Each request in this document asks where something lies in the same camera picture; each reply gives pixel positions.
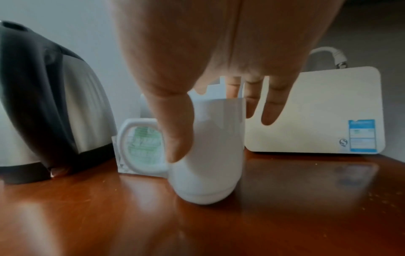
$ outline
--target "brown table surface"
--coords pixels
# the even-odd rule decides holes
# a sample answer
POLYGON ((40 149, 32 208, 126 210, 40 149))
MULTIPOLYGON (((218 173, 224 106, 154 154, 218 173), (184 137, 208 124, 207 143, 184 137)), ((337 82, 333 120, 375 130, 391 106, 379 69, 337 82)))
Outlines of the brown table surface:
POLYGON ((405 164, 383 156, 254 154, 211 206, 114 160, 0 183, 0 255, 405 255, 405 164))

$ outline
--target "black logo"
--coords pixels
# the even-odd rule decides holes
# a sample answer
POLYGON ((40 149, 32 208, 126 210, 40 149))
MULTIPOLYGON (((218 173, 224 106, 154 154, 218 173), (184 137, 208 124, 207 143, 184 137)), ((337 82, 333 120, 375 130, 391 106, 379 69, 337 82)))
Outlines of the black logo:
POLYGON ((340 139, 339 144, 342 145, 343 147, 346 147, 347 139, 340 139))

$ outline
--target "kettle handle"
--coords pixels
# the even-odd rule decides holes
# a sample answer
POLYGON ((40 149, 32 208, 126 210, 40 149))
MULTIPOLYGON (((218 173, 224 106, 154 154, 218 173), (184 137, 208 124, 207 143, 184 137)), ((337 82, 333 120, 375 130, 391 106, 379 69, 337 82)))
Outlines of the kettle handle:
POLYGON ((0 41, 0 100, 12 124, 48 170, 74 166, 60 48, 26 31, 3 33, 0 41))

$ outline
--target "human hand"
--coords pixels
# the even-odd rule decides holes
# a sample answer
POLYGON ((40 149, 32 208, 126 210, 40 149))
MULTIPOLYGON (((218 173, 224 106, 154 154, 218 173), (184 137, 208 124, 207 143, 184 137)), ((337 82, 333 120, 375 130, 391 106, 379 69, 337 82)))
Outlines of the human hand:
POLYGON ((252 117, 270 76, 262 123, 273 123, 310 50, 344 0, 110 0, 126 62, 162 129, 168 162, 193 143, 187 94, 226 75, 227 97, 244 77, 252 117))

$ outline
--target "kettle body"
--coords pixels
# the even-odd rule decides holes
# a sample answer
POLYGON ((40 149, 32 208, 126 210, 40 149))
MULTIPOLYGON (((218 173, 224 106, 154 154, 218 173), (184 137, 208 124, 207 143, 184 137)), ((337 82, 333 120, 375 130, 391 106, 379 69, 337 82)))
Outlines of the kettle body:
POLYGON ((0 176, 6 183, 77 172, 114 157, 116 126, 104 89, 72 51, 0 22, 0 176))

